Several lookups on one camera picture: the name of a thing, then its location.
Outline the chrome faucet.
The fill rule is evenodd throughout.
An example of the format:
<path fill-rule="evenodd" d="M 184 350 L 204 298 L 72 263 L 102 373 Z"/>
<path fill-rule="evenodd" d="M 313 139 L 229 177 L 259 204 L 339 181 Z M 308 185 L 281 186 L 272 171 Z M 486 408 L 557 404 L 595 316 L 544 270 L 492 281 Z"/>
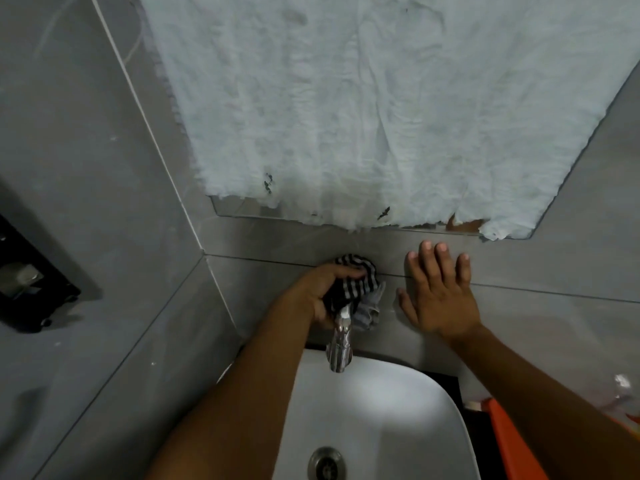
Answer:
<path fill-rule="evenodd" d="M 333 320 L 333 335 L 326 347 L 326 357 L 330 369 L 343 373 L 353 358 L 351 336 L 353 334 L 353 306 L 343 306 Z"/>

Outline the white paper sheet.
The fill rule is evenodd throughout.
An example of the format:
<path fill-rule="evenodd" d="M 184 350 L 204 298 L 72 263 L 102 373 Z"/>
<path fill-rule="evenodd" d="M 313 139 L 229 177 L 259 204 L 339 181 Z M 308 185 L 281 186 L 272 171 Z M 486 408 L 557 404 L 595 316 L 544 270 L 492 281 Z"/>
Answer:
<path fill-rule="evenodd" d="M 537 226 L 640 0 L 135 0 L 207 195 L 347 230 Z"/>

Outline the white ceramic sink basin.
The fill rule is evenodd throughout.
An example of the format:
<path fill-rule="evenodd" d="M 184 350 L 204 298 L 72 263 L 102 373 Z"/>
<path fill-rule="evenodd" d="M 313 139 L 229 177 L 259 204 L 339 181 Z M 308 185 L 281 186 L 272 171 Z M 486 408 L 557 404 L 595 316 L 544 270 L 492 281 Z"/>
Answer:
<path fill-rule="evenodd" d="M 306 349 L 273 480 L 308 480 L 323 446 L 343 455 L 347 480 L 481 480 L 461 413 L 434 379 L 357 356 L 335 373 L 324 352 Z"/>

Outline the metal sink drain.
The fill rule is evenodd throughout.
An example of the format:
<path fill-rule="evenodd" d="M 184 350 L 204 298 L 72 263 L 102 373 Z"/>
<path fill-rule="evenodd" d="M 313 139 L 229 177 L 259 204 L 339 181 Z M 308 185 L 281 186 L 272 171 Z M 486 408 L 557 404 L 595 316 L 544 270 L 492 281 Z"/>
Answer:
<path fill-rule="evenodd" d="M 307 464 L 308 480 L 347 480 L 347 468 L 343 455 L 331 447 L 317 448 Z"/>

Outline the person's left hand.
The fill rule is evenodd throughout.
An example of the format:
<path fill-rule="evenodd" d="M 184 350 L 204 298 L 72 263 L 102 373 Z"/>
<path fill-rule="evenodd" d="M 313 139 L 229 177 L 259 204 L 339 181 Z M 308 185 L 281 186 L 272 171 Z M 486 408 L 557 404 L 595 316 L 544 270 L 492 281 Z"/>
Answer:
<path fill-rule="evenodd" d="M 325 309 L 323 297 L 334 281 L 318 280 L 317 267 L 286 289 L 270 306 L 269 313 L 279 317 L 293 317 L 308 324 L 318 323 L 325 329 L 332 328 L 334 318 Z"/>

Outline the black white checkered cloth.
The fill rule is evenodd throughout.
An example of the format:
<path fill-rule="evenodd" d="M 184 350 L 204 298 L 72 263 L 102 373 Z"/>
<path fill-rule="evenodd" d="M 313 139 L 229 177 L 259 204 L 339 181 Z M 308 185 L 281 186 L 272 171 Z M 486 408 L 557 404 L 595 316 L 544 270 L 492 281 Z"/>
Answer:
<path fill-rule="evenodd" d="M 373 330 L 379 323 L 380 301 L 386 283 L 380 281 L 376 265 L 370 259 L 355 254 L 346 254 L 334 259 L 334 263 L 364 271 L 360 278 L 345 278 L 334 281 L 323 297 L 325 309 L 332 317 L 349 306 L 353 327 L 357 330 Z"/>

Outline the person's left forearm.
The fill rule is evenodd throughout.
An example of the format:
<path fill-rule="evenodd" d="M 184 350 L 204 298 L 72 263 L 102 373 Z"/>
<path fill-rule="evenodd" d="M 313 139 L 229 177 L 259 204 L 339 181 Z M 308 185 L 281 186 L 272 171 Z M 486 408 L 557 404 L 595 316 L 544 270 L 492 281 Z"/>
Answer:
<path fill-rule="evenodd" d="M 174 428 L 145 480 L 271 480 L 311 324 L 270 314 Z"/>

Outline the person's right hand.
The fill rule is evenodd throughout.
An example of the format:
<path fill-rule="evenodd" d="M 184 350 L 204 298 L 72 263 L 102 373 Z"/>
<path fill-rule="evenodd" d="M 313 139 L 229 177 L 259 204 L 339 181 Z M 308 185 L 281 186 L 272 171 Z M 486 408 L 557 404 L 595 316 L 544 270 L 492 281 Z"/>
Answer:
<path fill-rule="evenodd" d="M 411 277 L 407 292 L 419 318 L 416 329 L 437 334 L 453 344 L 483 329 L 483 324 L 471 287 L 460 290 L 456 285 L 457 259 L 452 258 L 446 243 L 432 244 L 437 260 L 437 286 L 429 286 L 420 265 L 419 250 L 411 251 L 405 259 Z"/>

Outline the black wall-mounted holder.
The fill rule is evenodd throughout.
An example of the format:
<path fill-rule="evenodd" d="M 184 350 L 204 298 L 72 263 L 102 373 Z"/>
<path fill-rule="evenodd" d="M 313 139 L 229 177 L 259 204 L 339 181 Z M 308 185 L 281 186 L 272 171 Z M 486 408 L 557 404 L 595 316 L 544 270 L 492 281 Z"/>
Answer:
<path fill-rule="evenodd" d="M 0 321 L 20 333 L 39 333 L 81 290 L 0 214 Z"/>

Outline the orange plastic container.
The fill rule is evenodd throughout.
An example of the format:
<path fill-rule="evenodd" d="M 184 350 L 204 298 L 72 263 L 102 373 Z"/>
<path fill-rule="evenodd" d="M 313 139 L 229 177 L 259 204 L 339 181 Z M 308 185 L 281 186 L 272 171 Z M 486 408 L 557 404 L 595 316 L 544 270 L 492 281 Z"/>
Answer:
<path fill-rule="evenodd" d="M 608 406 L 596 408 L 556 380 L 533 371 L 530 393 L 516 387 L 495 389 L 505 414 L 510 416 L 522 448 L 512 455 L 512 438 L 499 438 L 501 453 L 511 467 L 538 469 L 551 480 L 633 480 L 640 477 L 640 443 L 627 436 L 627 425 L 609 411 L 619 411 L 637 428 L 640 439 L 640 399 L 617 396 Z"/>

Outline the person's right forearm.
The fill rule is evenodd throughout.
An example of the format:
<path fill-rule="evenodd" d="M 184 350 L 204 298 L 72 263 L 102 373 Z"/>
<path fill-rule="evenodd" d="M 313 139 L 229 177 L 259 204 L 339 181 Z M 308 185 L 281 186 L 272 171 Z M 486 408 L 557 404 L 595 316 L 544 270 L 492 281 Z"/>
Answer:
<path fill-rule="evenodd" d="M 640 440 L 482 324 L 449 345 L 507 413 L 549 480 L 640 480 Z"/>

